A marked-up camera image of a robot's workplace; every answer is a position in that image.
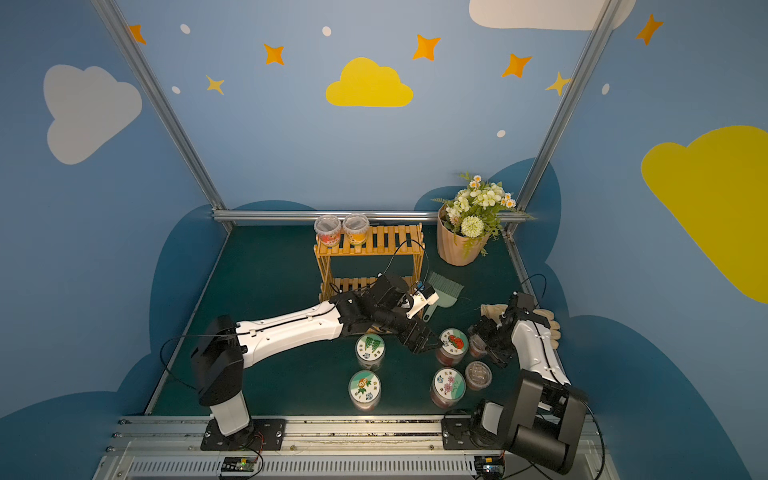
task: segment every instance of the green table surface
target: green table surface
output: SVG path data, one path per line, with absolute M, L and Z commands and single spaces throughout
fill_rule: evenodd
M 456 327 L 466 332 L 480 316 L 481 303 L 506 303 L 520 283 L 509 259 L 504 240 L 486 247 L 488 256 L 468 266 L 444 262 L 435 246 L 435 226 L 424 226 L 430 271 L 464 285 L 456 304 L 438 308 L 429 325 L 440 334 Z M 263 319 L 303 310 L 318 303 L 320 274 L 313 252 L 315 234 L 311 226 L 237 227 L 230 235 L 208 288 L 189 328 L 202 334 L 216 316 L 229 313 L 235 322 Z M 335 276 L 375 276 L 383 271 L 389 257 L 332 260 Z M 411 257 L 397 257 L 390 273 L 412 272 Z M 278 353 L 246 369 L 243 394 L 252 415 L 356 415 L 349 398 L 348 383 L 361 370 L 354 345 L 357 336 L 310 343 Z M 386 354 L 378 371 L 382 399 L 373 411 L 377 415 L 437 414 L 444 410 L 429 397 L 429 384 L 441 368 L 435 352 L 414 355 L 392 335 L 383 336 Z M 174 375 L 194 384 L 190 354 L 198 338 L 187 338 L 172 365 Z M 167 348 L 166 358 L 172 346 Z M 456 367 L 474 360 L 469 354 Z M 492 384 L 480 392 L 467 390 L 455 408 L 472 409 L 480 399 L 501 404 L 511 395 L 518 374 L 516 363 L 506 369 L 490 364 Z M 153 415 L 208 415 L 197 403 L 192 389 L 169 378 L 152 411 Z

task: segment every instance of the mounting plate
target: mounting plate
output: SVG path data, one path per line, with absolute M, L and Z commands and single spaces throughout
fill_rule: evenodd
M 208 422 L 203 434 L 200 450 L 219 452 L 235 452 L 243 450 L 243 446 L 257 439 L 257 433 L 264 436 L 262 450 L 280 450 L 286 431 L 285 419 L 251 419 L 253 429 L 246 428 L 226 437 L 221 434 L 216 419 Z

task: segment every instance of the white flower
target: white flower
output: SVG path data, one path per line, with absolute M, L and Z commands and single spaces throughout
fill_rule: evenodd
M 476 238 L 482 235 L 485 225 L 480 217 L 470 216 L 462 221 L 462 234 L 465 237 Z

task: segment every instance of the jar with red contents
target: jar with red contents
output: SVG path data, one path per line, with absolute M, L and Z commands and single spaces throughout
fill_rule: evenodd
M 321 215 L 315 220 L 317 239 L 326 247 L 334 247 L 341 240 L 341 220 L 335 215 Z
M 467 353 L 469 341 L 459 329 L 447 329 L 440 334 L 442 348 L 437 349 L 437 360 L 444 366 L 458 365 Z
M 440 369 L 432 378 L 429 396 L 441 409 L 450 409 L 464 396 L 466 384 L 462 374 L 454 369 Z

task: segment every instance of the green brush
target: green brush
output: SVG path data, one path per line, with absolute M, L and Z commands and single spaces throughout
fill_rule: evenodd
M 427 283 L 432 285 L 432 288 L 435 289 L 439 298 L 437 302 L 430 305 L 426 313 L 424 313 L 423 320 L 425 322 L 428 322 L 429 319 L 432 318 L 432 314 L 437 307 L 441 306 L 442 308 L 448 308 L 453 306 L 453 304 L 456 303 L 456 300 L 458 300 L 458 295 L 464 288 L 463 285 L 459 285 L 453 280 L 449 280 L 443 275 L 438 275 L 435 272 L 429 272 Z

